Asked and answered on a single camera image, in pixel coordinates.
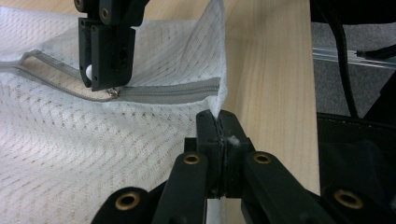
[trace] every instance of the white mesh fabric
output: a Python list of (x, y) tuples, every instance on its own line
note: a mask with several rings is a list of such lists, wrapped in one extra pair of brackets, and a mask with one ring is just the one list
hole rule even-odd
[(22, 54), (76, 26), (76, 17), (0, 7), (0, 60), (17, 61)]
[[(89, 223), (114, 191), (161, 184), (184, 138), (195, 136), (195, 115), (208, 108), (216, 115), (224, 100), (222, 13), (212, 0), (199, 21), (149, 21), (138, 30), (132, 84), (221, 77), (218, 96), (200, 102), (85, 101), (0, 64), (0, 223)], [(78, 68), (76, 25), (74, 16), (0, 7), (0, 61), (41, 49)], [(158, 43), (145, 45), (149, 37)], [(221, 222), (221, 209), (209, 204), (208, 223)]]
[(3, 223), (89, 222), (117, 189), (154, 188), (207, 108), (94, 103), (13, 74), (0, 81)]

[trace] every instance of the robotic arm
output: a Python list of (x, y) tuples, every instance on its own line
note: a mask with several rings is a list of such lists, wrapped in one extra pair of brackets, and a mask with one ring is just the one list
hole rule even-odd
[(79, 70), (86, 87), (100, 91), (126, 85), (132, 76), (135, 30), (149, 0), (75, 0), (87, 13), (78, 19)]
[(206, 223), (206, 200), (241, 199), (248, 224), (396, 223), (394, 216), (354, 189), (328, 186), (316, 196), (267, 152), (256, 151), (236, 116), (209, 110), (196, 116), (167, 181), (150, 192), (129, 187), (108, 197), (92, 224)]

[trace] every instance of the wooden table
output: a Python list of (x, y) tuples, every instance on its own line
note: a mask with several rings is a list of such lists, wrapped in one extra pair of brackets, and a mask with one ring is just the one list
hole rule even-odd
[[(276, 155), (318, 193), (318, 143), (309, 0), (224, 0), (229, 95), (257, 150)], [(145, 19), (197, 19), (208, 0), (151, 0)], [(3, 0), (0, 5), (78, 14), (72, 1)], [(227, 223), (241, 223), (227, 203)]]

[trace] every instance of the black cable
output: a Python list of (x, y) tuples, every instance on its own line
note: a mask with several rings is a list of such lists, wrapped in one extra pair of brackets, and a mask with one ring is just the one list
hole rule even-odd
[(332, 33), (335, 38), (338, 53), (338, 65), (340, 69), (341, 82), (346, 97), (346, 104), (349, 110), (349, 114), (352, 118), (358, 118), (358, 110), (355, 106), (355, 100), (353, 98), (353, 92), (350, 85), (349, 69), (347, 63), (347, 40), (346, 34), (342, 23), (338, 20), (335, 7), (332, 5), (332, 1), (329, 0), (314, 0), (318, 11), (323, 16), (324, 20), (329, 23)]
[(396, 45), (369, 51), (358, 50), (356, 55), (373, 59), (389, 59), (396, 57)]

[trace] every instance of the gray zipper tape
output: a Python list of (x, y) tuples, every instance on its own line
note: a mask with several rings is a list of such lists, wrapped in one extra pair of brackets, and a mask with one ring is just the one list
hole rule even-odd
[(157, 105), (176, 105), (186, 104), (198, 101), (203, 101), (208, 96), (216, 96), (219, 91), (219, 77), (213, 77), (208, 80), (197, 81), (187, 84), (179, 84), (174, 86), (158, 86), (158, 87), (124, 87), (118, 97), (109, 97), (108, 99), (95, 99), (87, 97), (78, 92), (70, 91), (69, 89), (60, 87), (59, 85), (47, 80), (43, 77), (37, 76), (35, 73), (29, 71), (21, 64), (29, 57), (35, 57), (38, 60), (58, 69), (65, 74), (81, 79), (79, 71), (65, 63), (62, 63), (40, 50), (32, 50), (23, 54), (18, 62), (0, 63), (0, 70), (18, 69), (23, 72), (25, 77), (34, 77), (52, 88), (74, 95), (78, 98), (94, 101), (94, 102), (109, 102), (109, 101), (123, 101), (136, 102), (142, 104), (157, 104)]

